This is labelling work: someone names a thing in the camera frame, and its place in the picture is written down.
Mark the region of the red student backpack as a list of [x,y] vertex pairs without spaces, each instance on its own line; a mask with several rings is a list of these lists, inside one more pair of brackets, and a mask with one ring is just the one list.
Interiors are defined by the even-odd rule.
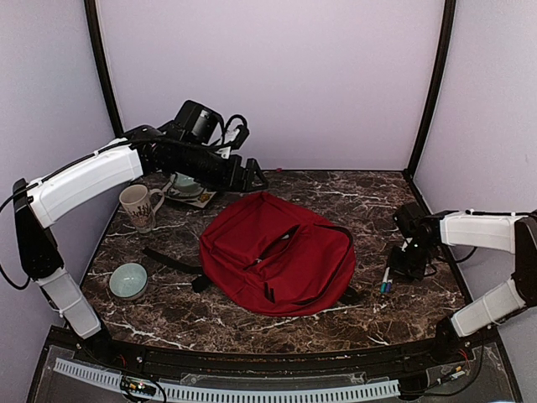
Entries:
[[356,267],[351,233],[324,217],[265,191],[224,209],[200,238],[200,265],[153,249],[151,259],[216,285],[237,305],[271,317],[313,315],[360,299],[350,281]]

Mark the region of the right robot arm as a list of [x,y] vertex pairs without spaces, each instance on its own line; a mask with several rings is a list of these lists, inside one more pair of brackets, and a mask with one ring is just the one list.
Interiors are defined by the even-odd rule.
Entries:
[[404,238],[391,249],[387,266],[394,275],[423,280],[426,267],[440,259],[444,247],[496,250],[514,256],[514,272],[500,285],[456,311],[437,327],[439,336],[429,344],[428,356],[446,364],[461,349],[466,338],[493,324],[536,306],[536,212],[485,212],[445,210],[428,214],[417,203],[399,207],[393,220]]

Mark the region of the teal cap marker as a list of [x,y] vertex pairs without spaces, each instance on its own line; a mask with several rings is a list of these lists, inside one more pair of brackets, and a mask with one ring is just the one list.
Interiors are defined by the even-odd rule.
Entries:
[[386,286],[387,286],[387,283],[388,283],[389,270],[390,270],[390,268],[387,266],[385,268],[384,273],[383,273],[383,281],[382,281],[381,288],[380,288],[381,294],[386,292],[385,290],[386,290]]

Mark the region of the purple cap marker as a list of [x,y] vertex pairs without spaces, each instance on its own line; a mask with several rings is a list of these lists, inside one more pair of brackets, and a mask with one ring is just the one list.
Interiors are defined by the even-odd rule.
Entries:
[[385,293],[389,293],[391,291],[392,284],[393,284],[393,279],[389,278],[386,282],[386,286],[384,290]]

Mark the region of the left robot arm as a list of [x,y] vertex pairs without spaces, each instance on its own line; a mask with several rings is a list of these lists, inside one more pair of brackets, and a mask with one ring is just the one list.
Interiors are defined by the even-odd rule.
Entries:
[[183,174],[207,189],[224,192],[262,190],[268,182],[254,158],[237,151],[250,134],[241,114],[224,118],[187,100],[161,126],[140,125],[110,143],[34,180],[20,179],[1,207],[13,207],[19,264],[26,279],[16,290],[36,284],[86,353],[101,366],[118,359],[118,348],[96,309],[66,267],[53,228],[74,211],[126,184],[156,172]]

